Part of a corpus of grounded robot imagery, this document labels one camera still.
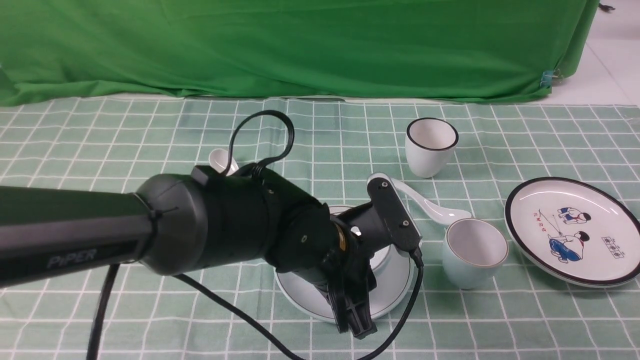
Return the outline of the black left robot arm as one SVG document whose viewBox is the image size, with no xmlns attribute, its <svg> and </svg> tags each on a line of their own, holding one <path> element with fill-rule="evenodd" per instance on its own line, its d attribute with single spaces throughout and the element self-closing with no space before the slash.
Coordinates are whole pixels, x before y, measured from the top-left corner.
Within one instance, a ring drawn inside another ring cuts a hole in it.
<svg viewBox="0 0 640 360">
<path fill-rule="evenodd" d="M 377 331 L 373 244 L 272 170 L 157 174 L 134 193 L 2 186 L 1 286 L 139 262 L 162 276 L 262 259 L 310 283 L 338 330 Z"/>
</svg>

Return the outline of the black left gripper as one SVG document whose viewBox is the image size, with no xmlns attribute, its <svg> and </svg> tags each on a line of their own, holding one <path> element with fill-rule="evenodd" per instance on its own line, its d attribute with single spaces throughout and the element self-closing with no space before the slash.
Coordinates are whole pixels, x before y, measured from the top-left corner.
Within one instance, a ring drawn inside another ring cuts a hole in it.
<svg viewBox="0 0 640 360">
<path fill-rule="evenodd" d="M 370 306 L 377 280 L 370 260 L 391 244 L 371 203 L 328 210 L 319 228 L 307 228 L 283 247 L 275 273 L 292 272 L 313 285 L 329 303 L 338 332 L 362 340 L 377 332 Z"/>
</svg>

